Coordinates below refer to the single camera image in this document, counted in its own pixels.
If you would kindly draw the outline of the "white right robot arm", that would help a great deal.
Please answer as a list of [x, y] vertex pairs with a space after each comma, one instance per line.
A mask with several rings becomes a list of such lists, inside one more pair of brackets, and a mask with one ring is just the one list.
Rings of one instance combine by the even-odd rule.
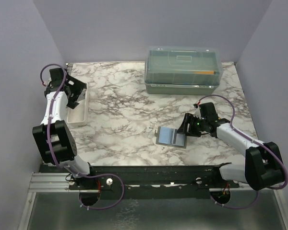
[[244, 157], [244, 164], [225, 163], [212, 174], [211, 182], [215, 187], [237, 181], [259, 191], [288, 180], [277, 144], [253, 139], [236, 129], [230, 120], [219, 118], [213, 103], [196, 104], [195, 108], [199, 114], [186, 113], [177, 133], [190, 137], [209, 134], [232, 146]]

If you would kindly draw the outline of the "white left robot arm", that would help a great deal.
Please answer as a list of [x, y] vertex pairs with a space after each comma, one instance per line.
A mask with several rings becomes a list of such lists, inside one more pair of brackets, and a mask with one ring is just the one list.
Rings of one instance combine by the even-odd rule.
[[88, 84], [70, 76], [57, 64], [50, 64], [50, 80], [43, 82], [47, 100], [45, 115], [40, 125], [33, 127], [41, 158], [58, 168], [69, 171], [86, 189], [96, 186], [92, 167], [77, 151], [69, 125], [84, 126], [88, 116]]

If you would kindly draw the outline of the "grey leather card holder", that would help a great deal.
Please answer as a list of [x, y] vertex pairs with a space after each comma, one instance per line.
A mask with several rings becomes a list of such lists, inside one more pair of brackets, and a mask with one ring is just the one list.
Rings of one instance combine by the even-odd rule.
[[177, 129], [159, 126], [155, 131], [156, 144], [185, 149], [187, 136], [177, 133]]

